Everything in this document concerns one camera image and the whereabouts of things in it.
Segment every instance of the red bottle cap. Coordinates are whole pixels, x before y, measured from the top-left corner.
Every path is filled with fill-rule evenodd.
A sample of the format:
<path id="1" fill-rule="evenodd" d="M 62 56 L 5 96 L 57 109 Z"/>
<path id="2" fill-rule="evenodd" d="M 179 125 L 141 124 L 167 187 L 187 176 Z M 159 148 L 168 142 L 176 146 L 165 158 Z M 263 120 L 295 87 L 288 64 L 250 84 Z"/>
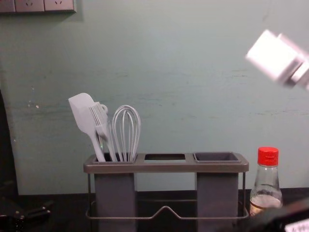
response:
<path id="1" fill-rule="evenodd" d="M 278 165 L 279 150 L 274 147 L 260 147 L 258 150 L 257 163 L 263 166 Z"/>

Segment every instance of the mint green wall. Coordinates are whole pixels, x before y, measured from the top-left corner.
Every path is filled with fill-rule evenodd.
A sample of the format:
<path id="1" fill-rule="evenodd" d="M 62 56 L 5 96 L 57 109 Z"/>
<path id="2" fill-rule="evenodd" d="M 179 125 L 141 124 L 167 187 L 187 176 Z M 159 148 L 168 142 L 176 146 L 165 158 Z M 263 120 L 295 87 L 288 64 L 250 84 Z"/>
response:
<path id="1" fill-rule="evenodd" d="M 139 151 L 281 150 L 282 187 L 309 187 L 309 94 L 244 60 L 266 28 L 309 50 L 307 0 L 83 0 L 74 15 L 0 17 L 0 83 L 21 194 L 86 192 L 93 153 L 67 99 L 80 92 L 140 113 Z M 139 176 L 139 190 L 193 176 Z"/>

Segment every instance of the wall outlet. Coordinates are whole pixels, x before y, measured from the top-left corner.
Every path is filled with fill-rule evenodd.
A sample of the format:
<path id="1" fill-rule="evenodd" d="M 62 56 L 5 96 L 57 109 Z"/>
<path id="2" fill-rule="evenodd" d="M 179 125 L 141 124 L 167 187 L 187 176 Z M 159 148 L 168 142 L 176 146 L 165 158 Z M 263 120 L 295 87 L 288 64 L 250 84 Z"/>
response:
<path id="1" fill-rule="evenodd" d="M 0 13 L 15 12 L 14 0 L 0 0 Z"/>
<path id="2" fill-rule="evenodd" d="M 16 12 L 42 12 L 44 0 L 15 0 Z"/>
<path id="3" fill-rule="evenodd" d="M 75 11 L 74 0 L 44 0 L 45 11 Z"/>

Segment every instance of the utensil caddy compartment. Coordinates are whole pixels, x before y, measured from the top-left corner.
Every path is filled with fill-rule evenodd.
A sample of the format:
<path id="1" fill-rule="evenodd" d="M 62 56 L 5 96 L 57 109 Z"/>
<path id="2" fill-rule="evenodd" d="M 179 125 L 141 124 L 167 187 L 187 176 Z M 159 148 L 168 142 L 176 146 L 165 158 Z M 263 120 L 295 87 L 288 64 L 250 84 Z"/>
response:
<path id="1" fill-rule="evenodd" d="M 198 152 L 183 154 L 137 154 L 133 162 L 98 162 L 92 155 L 84 163 L 88 174 L 94 174 L 97 215 L 93 216 L 89 197 L 86 216 L 98 221 L 98 232 L 136 232 L 139 220 L 151 220 L 169 210 L 179 220 L 196 220 L 198 232 L 215 231 L 219 226 L 232 226 L 246 218 L 245 175 L 248 161 L 233 152 Z M 196 216 L 182 217 L 168 205 L 151 216 L 138 217 L 134 173 L 195 173 Z M 243 202 L 239 210 L 238 179 L 242 173 Z"/>

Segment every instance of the white whisk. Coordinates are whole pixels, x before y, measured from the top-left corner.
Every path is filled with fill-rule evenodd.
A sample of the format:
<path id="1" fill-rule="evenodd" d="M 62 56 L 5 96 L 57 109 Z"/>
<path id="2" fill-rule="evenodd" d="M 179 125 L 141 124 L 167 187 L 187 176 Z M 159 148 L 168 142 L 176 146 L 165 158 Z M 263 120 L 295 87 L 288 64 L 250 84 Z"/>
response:
<path id="1" fill-rule="evenodd" d="M 119 132 L 121 145 L 118 140 L 117 124 L 119 124 Z M 128 143 L 126 143 L 126 128 L 128 127 Z M 115 139 L 115 145 L 118 151 L 119 157 L 122 156 L 124 161 L 132 161 L 136 156 L 136 150 L 140 139 L 140 116 L 139 113 L 129 105 L 120 106 L 112 119 L 112 130 Z"/>

